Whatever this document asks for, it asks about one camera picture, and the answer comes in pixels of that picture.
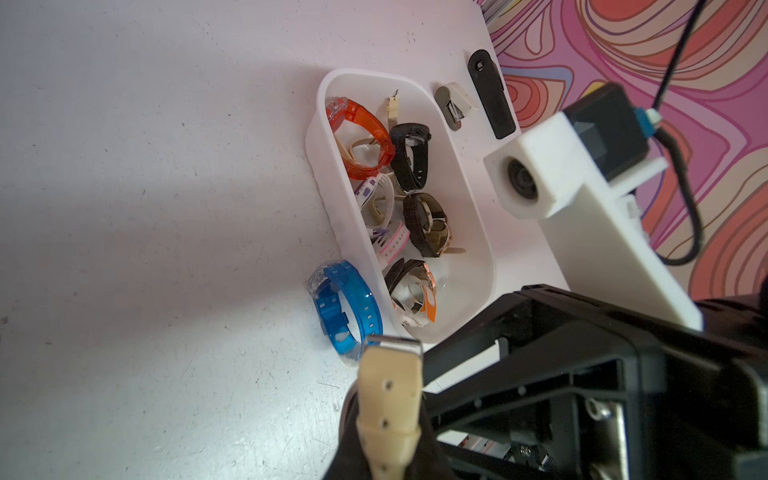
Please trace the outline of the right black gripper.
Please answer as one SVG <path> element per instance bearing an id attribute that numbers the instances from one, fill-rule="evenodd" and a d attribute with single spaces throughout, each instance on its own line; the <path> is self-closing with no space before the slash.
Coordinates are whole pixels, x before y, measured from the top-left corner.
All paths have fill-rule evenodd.
<path id="1" fill-rule="evenodd" d="M 490 347 L 498 360 L 426 410 L 472 479 L 763 479 L 767 313 L 756 296 L 700 300 L 701 330 L 546 285 L 501 296 L 426 353 L 433 381 Z"/>

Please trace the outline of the white plastic storage tray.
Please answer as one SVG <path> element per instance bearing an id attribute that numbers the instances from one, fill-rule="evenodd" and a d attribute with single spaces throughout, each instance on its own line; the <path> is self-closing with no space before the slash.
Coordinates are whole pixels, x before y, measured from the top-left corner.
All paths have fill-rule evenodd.
<path id="1" fill-rule="evenodd" d="M 312 289 L 334 347 L 361 335 L 447 339 L 489 300 L 489 241 L 442 115 L 394 75 L 337 69 L 322 80 L 305 149 L 339 245 Z"/>

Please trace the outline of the white pink kids watch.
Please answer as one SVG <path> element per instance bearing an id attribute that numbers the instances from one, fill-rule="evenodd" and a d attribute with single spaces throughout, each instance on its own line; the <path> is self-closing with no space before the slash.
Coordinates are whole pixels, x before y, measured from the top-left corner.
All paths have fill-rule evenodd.
<path id="1" fill-rule="evenodd" d="M 407 246 L 409 238 L 410 231 L 402 221 L 395 227 L 376 234 L 372 240 L 372 247 L 381 270 L 396 260 Z"/>

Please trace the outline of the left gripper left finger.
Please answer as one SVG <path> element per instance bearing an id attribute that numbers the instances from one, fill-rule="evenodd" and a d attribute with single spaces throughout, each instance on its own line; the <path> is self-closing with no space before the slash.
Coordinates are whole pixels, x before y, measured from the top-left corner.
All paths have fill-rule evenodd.
<path id="1" fill-rule="evenodd" d="M 356 419 L 359 413 L 358 388 L 353 383 L 348 390 L 339 421 L 338 446 L 323 479 L 371 480 L 368 461 L 363 452 Z"/>

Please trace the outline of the white purple kids watch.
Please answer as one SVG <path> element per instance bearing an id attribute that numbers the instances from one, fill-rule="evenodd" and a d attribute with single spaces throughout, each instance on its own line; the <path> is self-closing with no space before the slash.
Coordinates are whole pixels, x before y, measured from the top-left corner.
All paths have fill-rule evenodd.
<path id="1" fill-rule="evenodd" d="M 367 213 L 370 217 L 364 221 L 370 235 L 388 227 L 395 206 L 394 185 L 388 175 L 378 174 L 363 180 L 355 188 L 354 197 L 361 214 Z"/>

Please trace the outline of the black stapler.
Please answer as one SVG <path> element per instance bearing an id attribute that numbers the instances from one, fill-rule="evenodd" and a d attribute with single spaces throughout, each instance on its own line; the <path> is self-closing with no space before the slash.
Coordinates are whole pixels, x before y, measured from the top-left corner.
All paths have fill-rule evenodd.
<path id="1" fill-rule="evenodd" d="M 502 76 L 490 53 L 484 49 L 476 50 L 470 55 L 467 68 L 495 138 L 510 136 L 517 130 L 517 124 Z"/>

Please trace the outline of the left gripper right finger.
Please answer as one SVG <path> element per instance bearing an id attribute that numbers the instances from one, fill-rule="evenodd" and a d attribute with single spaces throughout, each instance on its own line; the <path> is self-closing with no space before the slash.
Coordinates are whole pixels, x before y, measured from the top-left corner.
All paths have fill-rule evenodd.
<path id="1" fill-rule="evenodd" d="M 421 436 L 410 464 L 410 478 L 420 480 L 455 480 L 440 442 L 432 428 L 426 407 L 421 405 L 419 412 Z"/>

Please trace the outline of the brown strap watch front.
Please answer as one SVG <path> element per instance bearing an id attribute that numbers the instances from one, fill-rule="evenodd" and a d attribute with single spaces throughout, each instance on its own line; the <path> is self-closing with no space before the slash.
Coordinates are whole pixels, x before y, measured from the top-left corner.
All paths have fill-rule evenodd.
<path id="1" fill-rule="evenodd" d="M 405 258 L 397 260 L 384 277 L 390 297 L 395 298 L 396 288 L 408 276 L 414 277 L 422 283 L 427 282 L 424 266 L 423 260 Z"/>

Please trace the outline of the black band watch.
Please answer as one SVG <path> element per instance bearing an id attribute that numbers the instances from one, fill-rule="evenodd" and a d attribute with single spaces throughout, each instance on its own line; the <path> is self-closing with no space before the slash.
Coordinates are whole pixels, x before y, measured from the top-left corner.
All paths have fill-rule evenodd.
<path id="1" fill-rule="evenodd" d="M 427 183 L 431 131 L 420 123 L 401 123 L 390 129 L 395 155 L 390 163 L 404 192 L 422 190 Z"/>

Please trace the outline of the beige strap blue watch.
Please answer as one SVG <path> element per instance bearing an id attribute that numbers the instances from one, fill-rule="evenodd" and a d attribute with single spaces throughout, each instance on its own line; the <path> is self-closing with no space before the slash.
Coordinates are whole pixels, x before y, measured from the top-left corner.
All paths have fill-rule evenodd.
<path id="1" fill-rule="evenodd" d="M 370 335 L 363 344 L 355 425 L 374 479 L 403 479 L 421 437 L 423 348 L 416 340 Z"/>

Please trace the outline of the white orange kids watch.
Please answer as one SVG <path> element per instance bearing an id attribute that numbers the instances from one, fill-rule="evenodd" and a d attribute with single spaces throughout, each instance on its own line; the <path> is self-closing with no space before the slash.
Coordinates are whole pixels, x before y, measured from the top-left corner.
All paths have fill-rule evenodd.
<path id="1" fill-rule="evenodd" d="M 422 328 L 432 325 L 437 317 L 437 282 L 425 263 L 427 282 L 406 277 L 396 288 L 392 299 L 396 317 L 403 327 Z"/>

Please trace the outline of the dark brown leather watch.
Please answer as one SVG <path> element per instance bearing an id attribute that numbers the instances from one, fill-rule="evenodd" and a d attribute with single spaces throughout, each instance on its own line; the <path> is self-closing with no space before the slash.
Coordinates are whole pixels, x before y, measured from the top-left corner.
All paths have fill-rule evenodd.
<path id="1" fill-rule="evenodd" d="M 452 234 L 442 205 L 430 194 L 416 192 L 403 199 L 403 217 L 410 241 L 425 258 L 439 258 Z"/>

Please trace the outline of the beige strap watch long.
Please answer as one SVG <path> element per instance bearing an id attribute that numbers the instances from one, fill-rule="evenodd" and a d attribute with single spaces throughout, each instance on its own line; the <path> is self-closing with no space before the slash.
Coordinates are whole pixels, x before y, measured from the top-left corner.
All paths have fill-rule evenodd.
<path id="1" fill-rule="evenodd" d="M 396 90 L 393 95 L 386 99 L 386 116 L 387 126 L 389 129 L 392 129 L 398 124 L 399 101 L 400 96 L 398 90 Z"/>

